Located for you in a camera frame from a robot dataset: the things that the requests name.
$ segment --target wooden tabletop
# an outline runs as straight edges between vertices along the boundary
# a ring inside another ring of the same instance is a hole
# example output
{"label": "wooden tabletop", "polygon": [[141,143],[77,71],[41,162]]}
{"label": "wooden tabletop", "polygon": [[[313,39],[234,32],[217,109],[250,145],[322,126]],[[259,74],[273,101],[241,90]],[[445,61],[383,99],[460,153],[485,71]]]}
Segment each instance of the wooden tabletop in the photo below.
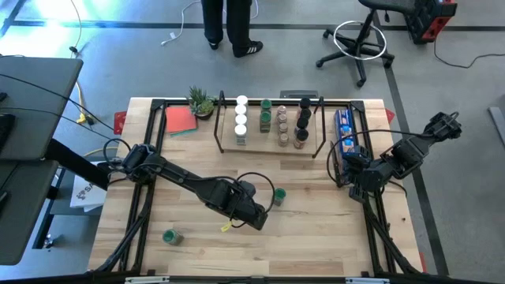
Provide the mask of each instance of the wooden tabletop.
{"label": "wooden tabletop", "polygon": [[[151,100],[130,100],[122,134],[122,139],[130,145],[143,142]],[[368,128],[389,129],[383,101],[366,99],[364,102]],[[326,108],[329,139],[335,137],[334,112],[335,108]],[[152,144],[157,137],[159,117],[160,114],[155,120]],[[248,171],[261,172],[275,187],[284,188],[287,197],[280,207],[272,208],[261,231],[243,226],[222,233],[220,228],[226,224],[226,217],[206,208],[193,193],[158,178],[143,272],[156,269],[157,275],[195,276],[357,276],[361,271],[372,273],[362,206],[349,198],[348,190],[337,189],[328,177],[325,166],[330,149],[328,142],[315,159],[303,155],[221,153],[212,136],[214,124],[215,119],[211,118],[199,121],[195,133],[176,137],[165,134],[162,156],[201,177],[237,177]],[[375,155],[393,144],[390,133],[371,133],[370,137]],[[120,147],[118,155],[124,157],[126,154],[126,148]],[[255,201],[267,206],[271,199],[269,184],[261,177],[249,176],[246,180],[256,186]],[[124,236],[133,187],[132,182],[122,181],[109,188],[89,269],[102,264]],[[411,264],[421,270],[404,192],[387,185],[383,202],[387,221],[391,224],[391,237]],[[167,245],[162,240],[163,232],[171,228],[185,237],[179,246]],[[137,250],[137,238],[138,234],[129,254],[129,265]],[[381,265],[387,267],[378,237],[377,244]]]}

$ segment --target person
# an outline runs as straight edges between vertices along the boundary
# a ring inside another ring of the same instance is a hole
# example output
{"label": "person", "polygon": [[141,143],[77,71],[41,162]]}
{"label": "person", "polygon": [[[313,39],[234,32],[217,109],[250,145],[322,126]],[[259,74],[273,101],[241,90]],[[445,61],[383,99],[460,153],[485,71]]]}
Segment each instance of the person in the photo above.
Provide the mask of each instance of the person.
{"label": "person", "polygon": [[[205,37],[212,50],[223,40],[223,0],[201,0],[204,11]],[[263,43],[249,38],[249,22],[253,0],[226,1],[226,32],[233,45],[234,56],[241,58],[260,52]]]}

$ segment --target chair wheel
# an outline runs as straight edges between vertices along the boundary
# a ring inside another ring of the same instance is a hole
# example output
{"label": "chair wheel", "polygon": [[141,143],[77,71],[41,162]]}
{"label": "chair wheel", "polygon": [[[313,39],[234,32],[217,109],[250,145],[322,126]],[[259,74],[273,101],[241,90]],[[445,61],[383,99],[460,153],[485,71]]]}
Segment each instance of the chair wheel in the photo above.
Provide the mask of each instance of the chair wheel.
{"label": "chair wheel", "polygon": [[391,64],[393,64],[393,61],[392,61],[392,60],[388,60],[388,61],[386,61],[386,63],[384,63],[384,68],[386,68],[386,69],[390,69],[390,68],[391,68]]}

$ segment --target black office chair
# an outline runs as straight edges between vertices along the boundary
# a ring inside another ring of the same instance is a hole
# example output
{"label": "black office chair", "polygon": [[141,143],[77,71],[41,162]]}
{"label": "black office chair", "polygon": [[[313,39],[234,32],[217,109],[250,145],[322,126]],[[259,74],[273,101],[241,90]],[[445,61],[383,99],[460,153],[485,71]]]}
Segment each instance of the black office chair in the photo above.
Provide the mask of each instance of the black office chair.
{"label": "black office chair", "polygon": [[[325,62],[341,58],[344,56],[354,58],[356,61],[357,71],[359,72],[361,78],[356,83],[356,85],[359,88],[361,88],[366,82],[366,73],[365,73],[365,67],[363,66],[363,61],[372,60],[375,58],[384,58],[386,59],[384,67],[390,68],[391,64],[393,63],[393,60],[395,59],[395,56],[393,54],[386,53],[386,47],[387,47],[386,37],[377,27],[372,25],[373,15],[377,10],[395,11],[403,14],[412,14],[415,11],[416,0],[358,0],[358,1],[362,5],[367,6],[372,10],[370,14],[366,17],[365,22],[347,21],[339,25],[334,31],[327,29],[324,32],[323,37],[327,39],[329,35],[332,35],[334,37],[335,45],[340,49],[340,51],[321,58],[316,62],[316,66],[320,68],[321,66],[323,66]],[[360,34],[356,39],[351,39],[338,33],[338,30],[347,24],[360,24],[362,26]],[[384,45],[365,42],[365,39],[370,34],[371,28],[380,33],[380,35],[383,38]],[[380,48],[380,50],[373,50],[365,46],[378,47]],[[361,56],[362,54],[370,55],[371,57],[363,58]]]}

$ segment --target table leg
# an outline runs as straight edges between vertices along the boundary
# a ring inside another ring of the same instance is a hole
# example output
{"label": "table leg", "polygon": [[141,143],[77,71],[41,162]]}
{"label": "table leg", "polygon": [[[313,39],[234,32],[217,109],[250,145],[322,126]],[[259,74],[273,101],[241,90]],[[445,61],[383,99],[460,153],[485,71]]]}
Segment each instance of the table leg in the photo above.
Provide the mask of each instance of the table leg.
{"label": "table leg", "polygon": [[67,170],[74,172],[92,184],[98,185],[101,189],[107,190],[109,178],[106,172],[55,139],[51,139],[47,146],[46,159],[57,161]]}

